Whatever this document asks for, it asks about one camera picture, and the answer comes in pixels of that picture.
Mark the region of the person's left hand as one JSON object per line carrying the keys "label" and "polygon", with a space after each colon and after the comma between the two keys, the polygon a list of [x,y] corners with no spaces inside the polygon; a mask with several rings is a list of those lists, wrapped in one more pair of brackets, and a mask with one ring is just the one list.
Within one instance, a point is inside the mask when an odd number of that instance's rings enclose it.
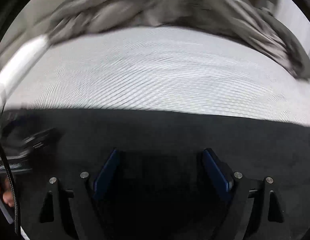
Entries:
{"label": "person's left hand", "polygon": [[0,179],[0,195],[6,205],[9,207],[14,207],[14,198],[8,178]]}

